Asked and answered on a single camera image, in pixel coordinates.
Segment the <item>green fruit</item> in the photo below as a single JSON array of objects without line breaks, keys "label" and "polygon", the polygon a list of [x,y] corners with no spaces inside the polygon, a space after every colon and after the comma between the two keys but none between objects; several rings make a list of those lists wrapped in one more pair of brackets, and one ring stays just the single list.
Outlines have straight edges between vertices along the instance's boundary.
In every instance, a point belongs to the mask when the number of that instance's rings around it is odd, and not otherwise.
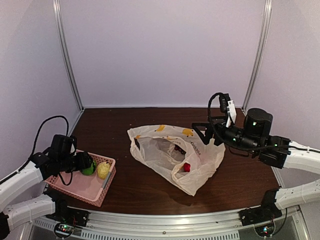
[{"label": "green fruit", "polygon": [[93,160],[90,167],[83,169],[80,172],[85,176],[91,176],[95,173],[96,169],[97,169],[97,163],[95,160]]}]

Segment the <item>yellow fruit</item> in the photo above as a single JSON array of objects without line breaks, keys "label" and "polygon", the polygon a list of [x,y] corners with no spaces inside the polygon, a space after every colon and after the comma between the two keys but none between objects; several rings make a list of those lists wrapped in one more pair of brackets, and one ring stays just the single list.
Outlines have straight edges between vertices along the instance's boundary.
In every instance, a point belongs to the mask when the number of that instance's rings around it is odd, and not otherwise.
[{"label": "yellow fruit", "polygon": [[98,164],[96,171],[97,171],[97,175],[100,179],[105,180],[109,170],[110,170],[111,165],[108,162],[101,162]]}]

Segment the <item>beige plastic bag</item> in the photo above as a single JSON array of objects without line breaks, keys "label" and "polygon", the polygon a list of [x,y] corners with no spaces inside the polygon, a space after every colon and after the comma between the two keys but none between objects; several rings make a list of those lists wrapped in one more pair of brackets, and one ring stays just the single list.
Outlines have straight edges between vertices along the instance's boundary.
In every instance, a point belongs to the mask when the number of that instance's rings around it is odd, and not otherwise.
[{"label": "beige plastic bag", "polygon": [[[195,196],[211,178],[225,156],[225,146],[205,145],[190,128],[172,125],[144,125],[127,131],[133,158],[155,171],[186,194]],[[174,150],[181,147],[185,154]],[[183,169],[190,164],[190,172]]]}]

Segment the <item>dark red grape bunch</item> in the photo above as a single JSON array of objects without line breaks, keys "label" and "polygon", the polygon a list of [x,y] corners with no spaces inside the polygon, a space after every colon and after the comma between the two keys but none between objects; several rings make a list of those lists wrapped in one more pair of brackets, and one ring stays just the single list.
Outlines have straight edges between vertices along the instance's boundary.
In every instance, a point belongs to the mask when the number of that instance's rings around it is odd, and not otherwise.
[{"label": "dark red grape bunch", "polygon": [[186,151],[184,151],[180,146],[178,145],[175,145],[174,146],[174,150],[175,151],[178,151],[179,153],[181,153],[182,155],[185,155],[186,154]]}]

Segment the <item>red fruit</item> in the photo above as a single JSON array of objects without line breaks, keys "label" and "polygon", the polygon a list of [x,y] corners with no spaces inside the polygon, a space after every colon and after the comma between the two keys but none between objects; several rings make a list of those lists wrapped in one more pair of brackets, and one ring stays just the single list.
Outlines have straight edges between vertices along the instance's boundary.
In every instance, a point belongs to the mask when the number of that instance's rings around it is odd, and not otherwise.
[{"label": "red fruit", "polygon": [[191,165],[189,163],[184,163],[183,165],[183,170],[187,173],[189,173],[191,171]]}]

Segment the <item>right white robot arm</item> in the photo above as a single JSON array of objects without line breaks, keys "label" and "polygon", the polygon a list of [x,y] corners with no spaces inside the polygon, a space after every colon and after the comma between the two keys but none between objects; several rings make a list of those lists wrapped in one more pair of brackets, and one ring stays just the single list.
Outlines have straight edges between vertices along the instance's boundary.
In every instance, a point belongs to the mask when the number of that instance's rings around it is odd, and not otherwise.
[{"label": "right white robot arm", "polygon": [[[243,127],[237,127],[227,117],[208,116],[207,123],[195,122],[192,128],[207,145],[224,144],[243,151],[247,156],[278,169],[299,169],[320,173],[320,151],[301,145],[286,137],[270,135],[273,116],[260,108],[251,108],[244,118]],[[292,188],[266,191],[256,210],[259,220],[268,220],[276,210],[319,201],[320,181],[315,180]]]}]

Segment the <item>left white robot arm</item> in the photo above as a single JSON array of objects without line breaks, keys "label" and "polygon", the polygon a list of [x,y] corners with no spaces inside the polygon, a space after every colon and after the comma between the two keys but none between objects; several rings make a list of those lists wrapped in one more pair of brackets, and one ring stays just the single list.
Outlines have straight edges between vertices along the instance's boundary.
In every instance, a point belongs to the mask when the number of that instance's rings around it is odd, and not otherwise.
[{"label": "left white robot arm", "polygon": [[85,170],[93,165],[88,152],[76,151],[77,140],[74,137],[56,134],[50,147],[43,152],[31,154],[18,170],[0,181],[0,238],[20,225],[42,217],[52,216],[62,223],[74,223],[75,219],[65,200],[58,194],[46,191],[39,197],[19,204],[10,203],[31,187],[65,172]]}]

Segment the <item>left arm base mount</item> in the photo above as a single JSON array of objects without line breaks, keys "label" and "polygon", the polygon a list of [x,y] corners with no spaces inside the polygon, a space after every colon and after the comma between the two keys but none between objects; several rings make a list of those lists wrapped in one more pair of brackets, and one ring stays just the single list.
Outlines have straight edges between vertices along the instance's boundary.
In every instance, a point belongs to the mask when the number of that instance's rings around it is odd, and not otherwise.
[{"label": "left arm base mount", "polygon": [[87,210],[70,207],[63,194],[58,191],[46,190],[43,194],[50,197],[55,207],[53,213],[46,214],[45,217],[63,225],[61,232],[71,235],[69,230],[66,230],[67,227],[82,228],[87,226],[90,214]]}]

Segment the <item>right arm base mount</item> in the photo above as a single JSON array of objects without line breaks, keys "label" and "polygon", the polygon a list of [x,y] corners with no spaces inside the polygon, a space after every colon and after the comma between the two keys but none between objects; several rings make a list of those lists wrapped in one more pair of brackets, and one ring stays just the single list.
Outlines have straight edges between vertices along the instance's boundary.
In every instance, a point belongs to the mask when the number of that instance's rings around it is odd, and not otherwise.
[{"label": "right arm base mount", "polygon": [[255,233],[262,238],[273,237],[276,233],[275,219],[283,214],[276,207],[276,193],[279,189],[265,192],[260,206],[247,207],[238,212],[242,226],[254,225]]}]

